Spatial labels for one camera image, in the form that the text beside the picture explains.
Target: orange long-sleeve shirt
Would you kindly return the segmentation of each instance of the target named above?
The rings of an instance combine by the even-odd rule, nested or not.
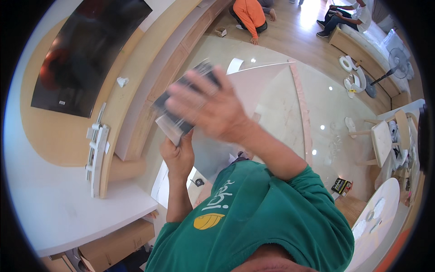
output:
[[[266,22],[260,3],[257,0],[236,0],[233,9],[252,34],[252,37],[258,38],[255,28],[262,26]]]

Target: television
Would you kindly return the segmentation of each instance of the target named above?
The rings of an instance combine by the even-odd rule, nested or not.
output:
[[[90,118],[113,62],[151,11],[144,0],[83,0],[45,56],[31,106]]]

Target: yellow hard hat logo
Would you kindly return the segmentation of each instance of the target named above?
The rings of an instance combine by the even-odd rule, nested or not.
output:
[[[221,218],[224,216],[225,215],[218,213],[207,213],[206,215],[201,215],[195,218],[195,221],[193,221],[193,226],[200,230],[208,229],[219,223]]]

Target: black sneaker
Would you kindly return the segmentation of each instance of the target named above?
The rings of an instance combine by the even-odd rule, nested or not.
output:
[[[320,37],[320,38],[327,38],[327,37],[329,37],[329,34],[326,34],[325,32],[320,31],[320,32],[316,33],[316,36]]]
[[[322,28],[322,29],[325,29],[325,22],[324,21],[320,21],[320,20],[316,20],[316,22],[319,24],[319,26]]]

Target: round white table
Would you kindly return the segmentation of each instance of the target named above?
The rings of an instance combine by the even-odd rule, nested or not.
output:
[[[352,226],[352,231],[355,226],[362,220],[366,220],[366,227],[360,238],[355,241],[355,250],[352,260],[345,272],[352,272],[357,269],[373,252],[378,248],[379,244],[384,240],[385,235],[393,223],[399,205],[400,187],[399,182],[395,178],[390,178],[384,182],[372,195],[367,202],[366,207],[361,215]],[[368,214],[373,211],[378,201],[384,198],[385,205],[378,218],[373,218],[367,221]],[[370,231],[381,220],[381,223],[371,233]]]

